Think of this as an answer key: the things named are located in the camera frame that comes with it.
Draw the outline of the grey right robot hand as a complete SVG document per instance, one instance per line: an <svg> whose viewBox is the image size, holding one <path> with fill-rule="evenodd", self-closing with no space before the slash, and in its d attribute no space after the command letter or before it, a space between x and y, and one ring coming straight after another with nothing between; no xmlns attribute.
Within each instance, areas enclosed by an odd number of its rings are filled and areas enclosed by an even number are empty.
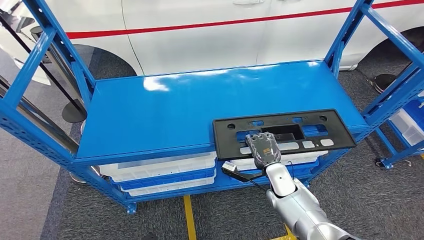
<svg viewBox="0 0 424 240"><path fill-rule="evenodd" d="M248 134L245 141L258 169L263 170L268 165L281 161L282 154L273 133Z"/></svg>

